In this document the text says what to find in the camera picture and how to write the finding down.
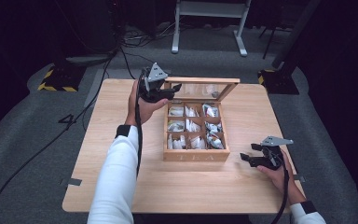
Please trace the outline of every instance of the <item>dark wall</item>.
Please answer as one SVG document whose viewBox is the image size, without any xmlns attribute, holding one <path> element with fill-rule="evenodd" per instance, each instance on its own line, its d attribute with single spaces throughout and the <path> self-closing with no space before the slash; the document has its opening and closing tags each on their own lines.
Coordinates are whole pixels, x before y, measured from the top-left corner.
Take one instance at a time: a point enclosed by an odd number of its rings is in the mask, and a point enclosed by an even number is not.
<svg viewBox="0 0 358 224">
<path fill-rule="evenodd" d="M 116 46 L 109 2 L 0 0 L 0 120 L 45 65 Z"/>
<path fill-rule="evenodd" d="M 315 109 L 358 188 L 358 2 L 321 1 L 289 63 L 305 74 Z"/>
</svg>

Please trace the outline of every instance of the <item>metal stand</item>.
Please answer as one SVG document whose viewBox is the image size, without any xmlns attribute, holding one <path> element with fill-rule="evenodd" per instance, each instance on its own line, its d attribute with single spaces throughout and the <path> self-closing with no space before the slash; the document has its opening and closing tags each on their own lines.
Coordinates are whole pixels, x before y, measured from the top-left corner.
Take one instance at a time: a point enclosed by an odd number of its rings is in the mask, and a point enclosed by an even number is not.
<svg viewBox="0 0 358 224">
<path fill-rule="evenodd" d="M 179 17 L 187 16 L 207 16 L 207 17 L 227 17 L 241 18 L 240 28 L 233 31 L 241 56 L 248 55 L 241 37 L 243 25 L 248 15 L 249 6 L 252 0 L 246 0 L 245 4 L 226 4 L 226 3 L 209 3 L 209 2 L 187 2 L 177 0 L 175 13 L 175 33 L 173 35 L 172 53 L 179 51 Z"/>
</svg>

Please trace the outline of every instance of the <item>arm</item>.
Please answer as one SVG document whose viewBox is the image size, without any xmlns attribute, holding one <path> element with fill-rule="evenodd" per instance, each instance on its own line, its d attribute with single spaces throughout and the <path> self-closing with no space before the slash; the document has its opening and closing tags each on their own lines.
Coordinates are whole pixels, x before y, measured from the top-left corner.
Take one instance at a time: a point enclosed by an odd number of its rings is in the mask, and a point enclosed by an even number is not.
<svg viewBox="0 0 358 224">
<path fill-rule="evenodd" d="M 316 211 L 313 203 L 307 201 L 302 192 L 299 190 L 295 183 L 293 176 L 292 164 L 287 159 L 287 155 L 282 151 L 284 163 L 289 173 L 289 184 L 288 184 L 288 202 L 290 209 L 292 210 L 295 223 L 325 223 L 322 216 Z M 262 173 L 266 174 L 271 180 L 274 186 L 283 194 L 283 167 L 281 166 L 278 170 L 273 171 L 264 166 L 257 166 L 257 169 Z"/>
<path fill-rule="evenodd" d="M 133 223 L 131 205 L 138 165 L 138 129 L 135 122 L 137 84 L 138 81 L 135 81 L 132 86 L 126 121 L 118 126 L 116 138 L 98 177 L 88 223 Z M 163 99 L 149 104 L 139 99 L 141 122 L 147 122 L 153 112 L 167 102 Z"/>
</svg>

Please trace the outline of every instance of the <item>cable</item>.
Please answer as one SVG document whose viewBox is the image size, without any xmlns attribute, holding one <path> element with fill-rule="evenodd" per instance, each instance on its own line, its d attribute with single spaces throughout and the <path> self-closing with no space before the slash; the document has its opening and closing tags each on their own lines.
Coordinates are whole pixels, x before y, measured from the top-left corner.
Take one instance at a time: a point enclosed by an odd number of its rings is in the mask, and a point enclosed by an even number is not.
<svg viewBox="0 0 358 224">
<path fill-rule="evenodd" d="M 129 37 L 129 38 L 123 38 L 123 40 L 131 40 L 131 39 L 139 39 L 138 43 L 137 44 L 129 44 L 129 43 L 126 43 L 126 42 L 123 42 L 121 43 L 122 46 L 126 47 L 126 48 L 137 48 L 137 47 L 143 47 L 143 46 L 146 46 L 147 44 L 149 44 L 150 42 L 152 41 L 156 41 L 156 40 L 160 40 L 160 39 L 163 39 L 164 37 L 168 36 L 168 35 L 173 35 L 174 33 L 171 33 L 171 34 L 167 34 L 165 35 L 164 33 L 169 30 L 172 26 L 175 25 L 175 22 L 170 24 L 168 27 L 166 27 L 162 32 L 160 32 L 158 35 L 156 35 L 156 37 L 159 37 L 159 38 L 151 38 L 149 35 L 138 35 L 138 32 L 137 31 L 128 31 L 130 33 L 132 32 L 135 32 L 137 35 L 136 36 L 132 36 L 132 37 Z"/>
<path fill-rule="evenodd" d="M 75 66 L 94 66 L 97 64 L 101 64 L 101 63 L 106 63 L 107 61 L 109 61 L 109 58 L 111 57 L 112 54 L 107 54 L 104 58 L 101 59 L 95 59 L 95 60 L 90 60 L 90 61 L 84 61 L 84 62 L 74 62 L 74 61 L 69 61 L 68 59 L 66 59 L 66 61 L 72 65 Z"/>
<path fill-rule="evenodd" d="M 60 4 L 57 2 L 57 0 L 54 0 L 55 4 L 57 5 L 57 8 L 60 10 L 61 14 L 63 15 L 63 17 L 65 18 L 66 22 L 68 23 L 69 27 L 71 28 L 72 30 L 72 33 L 76 36 L 77 40 L 83 45 L 83 47 L 85 47 L 86 49 L 92 51 L 92 52 L 95 52 L 95 53 L 102 53 L 102 54 L 105 54 L 105 53 L 112 53 L 117 47 L 114 47 L 112 50 L 109 50 L 109 51 L 98 51 L 96 49 L 92 49 L 90 48 L 89 46 L 86 45 L 86 43 L 84 43 L 84 41 L 82 40 L 82 38 L 80 38 L 80 36 L 78 35 L 78 33 L 76 32 L 74 26 L 72 25 L 71 22 L 69 22 L 69 19 L 68 17 L 66 16 L 65 12 L 63 11 L 62 7 L 60 6 Z"/>
<path fill-rule="evenodd" d="M 135 98 L 135 121 L 138 128 L 138 166 L 136 167 L 136 177 L 139 174 L 139 168 L 141 167 L 142 158 L 142 145 L 143 145 L 143 132 L 141 122 L 141 112 L 139 111 L 139 86 L 141 85 L 142 77 L 145 77 L 144 71 L 138 78 L 138 86 L 136 87 L 136 98 Z"/>
<path fill-rule="evenodd" d="M 107 74 L 107 77 L 110 78 L 110 75 L 109 75 L 109 73 L 107 72 L 107 69 L 104 69 L 104 70 L 103 70 L 103 77 L 102 77 L 101 83 L 102 83 L 103 80 L 104 80 L 105 74 Z M 93 100 L 90 101 L 90 105 L 95 104 L 95 102 L 96 102 L 96 99 L 95 99 L 95 97 L 94 97 Z M 85 126 L 85 124 L 84 124 L 84 118 L 85 118 L 85 116 L 86 116 L 86 113 L 87 113 L 87 109 L 86 109 L 86 111 L 83 113 L 83 118 L 82 118 L 82 120 L 81 120 L 84 132 L 87 130 L 87 129 L 86 129 L 86 126 Z"/>
<path fill-rule="evenodd" d="M 132 79 L 135 79 L 135 77 L 132 75 L 132 72 L 130 70 L 129 62 L 127 61 L 127 57 L 126 57 L 126 53 L 124 52 L 122 47 L 120 47 L 120 49 L 121 49 L 121 52 L 123 52 L 124 60 L 126 61 L 127 69 L 129 70 L 130 76 L 132 77 Z"/>
<path fill-rule="evenodd" d="M 147 61 L 149 61 L 149 62 L 151 62 L 151 63 L 154 63 L 152 60 L 147 59 L 146 57 L 144 57 L 144 56 L 142 56 L 142 55 L 139 55 L 139 54 L 131 54 L 131 53 L 126 53 L 126 52 L 124 52 L 124 51 L 123 51 L 123 53 L 124 53 L 124 54 L 128 54 L 128 55 L 130 55 L 130 56 L 140 57 L 140 58 L 143 58 L 143 59 L 145 59 L 145 60 L 147 60 Z"/>
<path fill-rule="evenodd" d="M 279 209 L 276 217 L 274 218 L 274 220 L 272 221 L 272 224 L 276 224 L 278 223 L 279 219 L 282 216 L 283 210 L 286 207 L 286 202 L 287 202 L 287 197 L 288 197 L 288 190 L 289 190 L 289 172 L 286 169 L 286 164 L 284 163 L 284 160 L 282 160 L 278 155 L 272 153 L 271 150 L 269 150 L 267 147 L 266 148 L 272 156 L 274 156 L 275 158 L 278 159 L 278 161 L 281 162 L 282 166 L 283 166 L 283 198 L 282 198 L 282 204 L 281 204 L 281 208 Z"/>
<path fill-rule="evenodd" d="M 109 59 L 109 61 L 105 64 L 104 69 L 103 69 L 103 73 L 106 72 L 107 66 L 110 64 L 110 62 L 112 61 L 112 59 L 114 58 L 111 57 Z M 100 92 L 101 86 L 103 84 L 103 77 L 100 83 L 100 86 L 98 87 L 97 92 L 95 93 L 94 97 L 92 98 L 92 100 L 90 101 L 90 103 L 86 106 L 86 108 L 84 108 L 80 114 L 77 115 L 77 117 L 75 119 L 73 119 L 70 123 L 68 123 L 66 125 L 66 127 L 59 133 L 57 134 L 57 136 L 55 136 L 51 141 L 49 141 L 44 147 L 42 147 L 39 151 L 37 151 L 30 159 L 28 159 L 19 169 L 17 169 L 16 172 L 13 173 L 13 175 L 10 176 L 10 178 L 5 182 L 5 184 L 0 188 L 0 195 L 1 193 L 4 191 L 4 189 L 6 188 L 6 186 L 10 183 L 10 181 L 16 177 L 16 175 L 26 166 L 28 165 L 28 163 L 30 163 L 34 158 L 36 158 L 40 153 L 42 153 L 43 151 L 45 151 L 49 146 L 51 146 L 51 144 L 53 144 L 57 139 L 59 139 L 66 131 L 69 130 L 69 128 L 76 123 L 76 121 L 90 108 L 90 106 L 92 105 L 93 101 L 97 98 L 98 93 Z"/>
</svg>

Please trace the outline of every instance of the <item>person's left hand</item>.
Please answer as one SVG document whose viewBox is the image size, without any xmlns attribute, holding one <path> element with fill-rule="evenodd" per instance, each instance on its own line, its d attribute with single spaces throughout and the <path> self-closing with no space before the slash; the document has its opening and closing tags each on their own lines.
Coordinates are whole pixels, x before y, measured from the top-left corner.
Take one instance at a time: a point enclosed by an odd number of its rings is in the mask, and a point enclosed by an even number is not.
<svg viewBox="0 0 358 224">
<path fill-rule="evenodd" d="M 135 80 L 132 85 L 132 91 L 129 97 L 129 112 L 124 124 L 136 125 L 135 121 L 135 101 L 136 101 L 136 89 L 138 88 L 138 80 Z M 139 112 L 141 115 L 141 123 L 144 124 L 147 122 L 153 115 L 155 110 L 158 110 L 165 106 L 168 103 L 168 99 L 162 99 L 154 104 L 144 101 L 142 98 L 139 98 Z"/>
</svg>

